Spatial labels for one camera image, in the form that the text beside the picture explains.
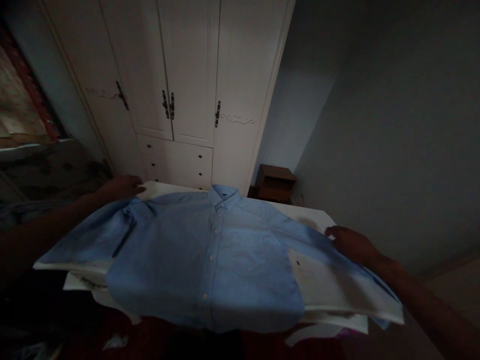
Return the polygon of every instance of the shirt collar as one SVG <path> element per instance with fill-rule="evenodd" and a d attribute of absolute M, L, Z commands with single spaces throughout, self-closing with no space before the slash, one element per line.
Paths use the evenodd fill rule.
<path fill-rule="evenodd" d="M 213 207 L 222 206 L 222 203 L 224 203 L 225 208 L 230 210 L 240 199 L 239 191 L 234 187 L 212 185 L 208 192 L 208 200 Z"/>

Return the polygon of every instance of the shirt pocket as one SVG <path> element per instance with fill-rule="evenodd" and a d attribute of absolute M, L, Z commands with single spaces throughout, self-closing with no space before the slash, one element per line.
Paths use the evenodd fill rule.
<path fill-rule="evenodd" d="M 270 267 L 272 244 L 266 236 L 233 232 L 229 246 L 232 269 L 239 274 L 257 276 Z"/>

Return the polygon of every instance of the person's right hand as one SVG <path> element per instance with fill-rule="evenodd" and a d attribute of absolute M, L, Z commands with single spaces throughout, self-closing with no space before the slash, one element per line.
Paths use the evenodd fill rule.
<path fill-rule="evenodd" d="M 371 268 L 373 264 L 383 257 L 370 240 L 361 233 L 347 227 L 332 226 L 325 230 L 325 236 L 333 235 L 333 246 L 353 262 Z"/>

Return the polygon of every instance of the curtain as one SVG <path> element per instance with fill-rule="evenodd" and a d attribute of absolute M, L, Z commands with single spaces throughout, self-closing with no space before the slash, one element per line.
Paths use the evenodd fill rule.
<path fill-rule="evenodd" d="M 0 26 L 0 148 L 50 144 L 58 137 L 27 62 Z"/>

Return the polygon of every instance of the metal handle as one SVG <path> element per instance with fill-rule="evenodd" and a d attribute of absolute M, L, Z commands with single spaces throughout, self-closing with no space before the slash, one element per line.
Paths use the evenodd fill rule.
<path fill-rule="evenodd" d="M 169 115 L 169 106 L 167 105 L 167 95 L 165 95 L 165 90 L 161 91 L 161 94 L 163 95 L 163 107 L 165 108 L 165 115 L 167 119 L 170 119 Z"/>
<path fill-rule="evenodd" d="M 124 92 L 122 91 L 122 87 L 118 81 L 116 82 L 116 88 L 118 89 L 118 97 L 123 101 L 123 105 L 125 105 L 125 109 L 129 110 L 129 104 L 127 103 L 127 99 L 125 98 Z"/>
<path fill-rule="evenodd" d="M 170 100 L 170 115 L 171 119 L 174 119 L 175 116 L 175 99 L 174 99 L 174 93 L 171 93 L 171 100 Z"/>
<path fill-rule="evenodd" d="M 215 113 L 215 127 L 216 128 L 219 126 L 219 116 L 220 116 L 220 101 L 218 102 L 218 105 L 216 106 L 216 113 Z"/>

